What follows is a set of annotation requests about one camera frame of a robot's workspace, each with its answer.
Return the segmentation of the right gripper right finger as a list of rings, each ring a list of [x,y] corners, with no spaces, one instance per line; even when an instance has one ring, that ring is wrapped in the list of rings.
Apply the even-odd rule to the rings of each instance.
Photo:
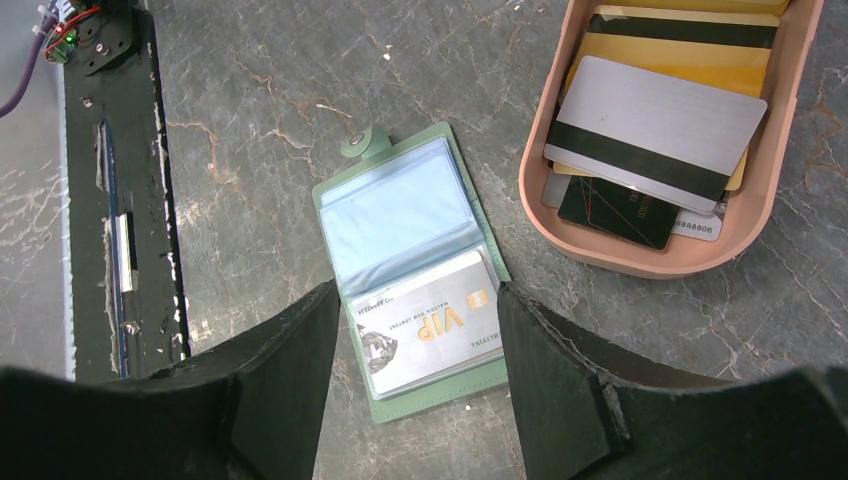
[[[511,282],[497,299],[531,479],[843,479],[847,371],[725,381],[630,352]]]

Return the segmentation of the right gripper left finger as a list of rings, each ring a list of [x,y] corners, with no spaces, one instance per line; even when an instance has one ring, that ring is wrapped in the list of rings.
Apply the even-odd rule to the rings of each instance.
[[[340,319],[334,282],[141,379],[1,371],[5,479],[308,479]]]

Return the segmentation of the green card holder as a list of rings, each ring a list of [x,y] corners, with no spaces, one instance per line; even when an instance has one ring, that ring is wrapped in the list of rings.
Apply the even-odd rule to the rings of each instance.
[[[378,127],[312,191],[372,420],[507,380],[497,290],[510,277],[449,124],[399,143]]]

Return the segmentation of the pink oval tray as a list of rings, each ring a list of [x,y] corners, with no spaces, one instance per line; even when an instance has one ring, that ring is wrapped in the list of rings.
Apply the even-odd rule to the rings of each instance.
[[[518,186],[526,215],[546,241],[563,254],[609,270],[649,279],[673,279],[720,266],[746,250],[770,218],[804,65],[824,4],[821,1],[687,3],[689,9],[725,8],[777,15],[776,38],[762,90],[769,106],[763,125],[754,135],[742,186],[729,196],[717,240],[707,242],[675,235],[660,251],[587,227],[569,226],[559,219],[555,208],[542,201],[543,187],[551,172],[543,157],[543,147],[567,69],[598,5],[596,1],[572,1],[561,22],[558,45],[519,167]]]

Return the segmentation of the gold card black stripe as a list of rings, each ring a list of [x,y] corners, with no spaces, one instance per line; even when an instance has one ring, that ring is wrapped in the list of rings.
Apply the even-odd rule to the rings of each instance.
[[[776,27],[776,19],[768,15],[599,6],[566,74],[560,107],[586,56],[764,100],[765,70]],[[749,146],[723,195],[738,187],[748,151]],[[596,177],[550,161],[557,167],[557,177],[567,181],[567,188],[572,177]]]

